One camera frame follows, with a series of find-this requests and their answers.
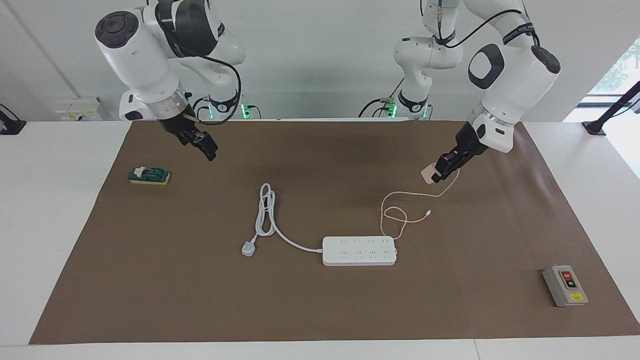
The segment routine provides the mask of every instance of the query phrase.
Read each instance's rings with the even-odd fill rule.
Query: white power strip
[[[322,251],[326,266],[390,266],[397,253],[389,236],[328,236]]]

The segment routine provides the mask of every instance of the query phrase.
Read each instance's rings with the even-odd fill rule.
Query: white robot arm
[[[219,125],[233,116],[242,95],[234,65],[244,61],[246,51],[225,29],[210,0],[160,0],[155,6],[110,13],[98,23],[95,37],[130,88],[120,101],[120,117],[156,119],[183,145],[190,143],[213,160],[218,146],[196,128],[188,93],[168,61],[176,58],[206,83],[212,117],[218,121],[199,123]]]
[[[427,106],[431,79],[427,69],[452,69],[462,59],[456,19],[462,0],[428,0],[423,23],[431,38],[404,38],[396,45],[396,62],[404,69],[404,86],[397,94],[398,115],[416,119]],[[502,43],[489,44],[472,58],[469,80],[485,90],[456,135],[457,146],[443,154],[438,163],[425,169],[430,183],[446,179],[473,156],[491,147],[501,152],[513,148],[513,127],[522,114],[532,108],[554,84],[560,73],[555,56],[540,47],[523,5],[516,0],[465,0],[465,6],[491,24],[502,36]]]

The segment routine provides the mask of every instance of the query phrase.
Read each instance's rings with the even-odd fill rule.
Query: black pole
[[[4,128],[0,127],[0,135],[18,135],[27,122],[9,119],[9,117],[0,110],[0,124],[2,124]]]
[[[584,126],[584,128],[587,129],[587,132],[591,135],[605,136],[605,132],[602,131],[604,124],[609,121],[613,115],[617,114],[617,112],[620,111],[620,109],[622,109],[626,103],[631,101],[631,99],[633,99],[638,93],[640,93],[640,81],[638,81],[625,95],[622,95],[618,102],[611,105],[607,112],[605,112],[598,120],[583,122],[582,126]]]

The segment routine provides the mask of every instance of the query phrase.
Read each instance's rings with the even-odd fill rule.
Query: cable connector
[[[244,245],[242,246],[242,255],[249,258],[253,255],[254,252],[255,252],[255,245],[250,241],[245,242]]]

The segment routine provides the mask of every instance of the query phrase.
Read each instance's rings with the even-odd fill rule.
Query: gray switch box
[[[552,266],[542,271],[547,286],[559,307],[584,305],[589,302],[575,272],[570,266]]]

